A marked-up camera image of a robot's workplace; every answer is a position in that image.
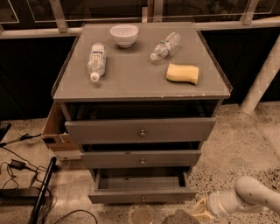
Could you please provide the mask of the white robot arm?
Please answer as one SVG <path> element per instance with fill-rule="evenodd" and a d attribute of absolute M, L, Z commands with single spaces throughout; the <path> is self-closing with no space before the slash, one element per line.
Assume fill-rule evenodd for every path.
<path fill-rule="evenodd" d="M 202 220 L 223 219 L 233 213 L 260 213 L 268 208 L 280 215 L 280 193 L 255 178 L 239 177 L 234 187 L 212 192 L 193 208 L 192 216 Z"/>

